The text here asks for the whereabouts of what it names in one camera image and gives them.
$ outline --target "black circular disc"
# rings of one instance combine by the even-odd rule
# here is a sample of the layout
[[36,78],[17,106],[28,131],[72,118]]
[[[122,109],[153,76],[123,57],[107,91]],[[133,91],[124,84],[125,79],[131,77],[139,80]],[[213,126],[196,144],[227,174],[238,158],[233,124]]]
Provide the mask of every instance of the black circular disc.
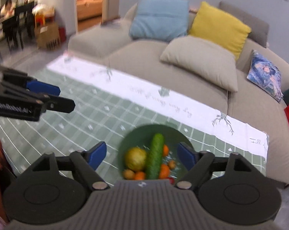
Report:
[[198,199],[214,217],[235,225],[256,225],[274,219],[280,209],[278,190],[265,177],[241,172],[202,185]]
[[78,212],[86,202],[86,192],[81,184],[59,174],[31,172],[7,188],[3,202],[10,220],[43,225]]

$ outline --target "red fruit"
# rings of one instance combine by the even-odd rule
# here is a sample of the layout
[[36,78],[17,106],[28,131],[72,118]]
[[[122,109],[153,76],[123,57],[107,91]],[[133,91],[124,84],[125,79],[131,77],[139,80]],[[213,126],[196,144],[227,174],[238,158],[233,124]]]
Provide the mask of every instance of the red fruit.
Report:
[[170,181],[171,185],[173,185],[175,183],[175,180],[172,177],[167,177],[166,179],[168,179]]

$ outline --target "bed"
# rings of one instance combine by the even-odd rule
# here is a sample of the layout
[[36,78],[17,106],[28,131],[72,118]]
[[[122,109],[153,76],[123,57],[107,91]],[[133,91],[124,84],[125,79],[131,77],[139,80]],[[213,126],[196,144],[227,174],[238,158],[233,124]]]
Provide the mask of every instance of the bed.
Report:
[[77,0],[78,20],[102,15],[102,0]]

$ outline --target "bedroom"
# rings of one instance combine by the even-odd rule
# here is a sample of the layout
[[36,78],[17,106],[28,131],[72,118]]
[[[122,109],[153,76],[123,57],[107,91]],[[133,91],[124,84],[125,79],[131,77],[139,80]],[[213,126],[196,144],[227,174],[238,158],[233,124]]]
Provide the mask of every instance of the bedroom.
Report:
[[101,22],[102,1],[103,0],[76,0],[79,31]]

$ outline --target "yellow pillow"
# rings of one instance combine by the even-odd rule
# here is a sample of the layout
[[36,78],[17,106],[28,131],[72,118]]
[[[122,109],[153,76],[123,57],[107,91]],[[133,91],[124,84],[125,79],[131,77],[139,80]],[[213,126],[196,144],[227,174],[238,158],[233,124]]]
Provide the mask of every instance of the yellow pillow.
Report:
[[202,2],[189,35],[212,41],[238,60],[251,28],[236,17]]

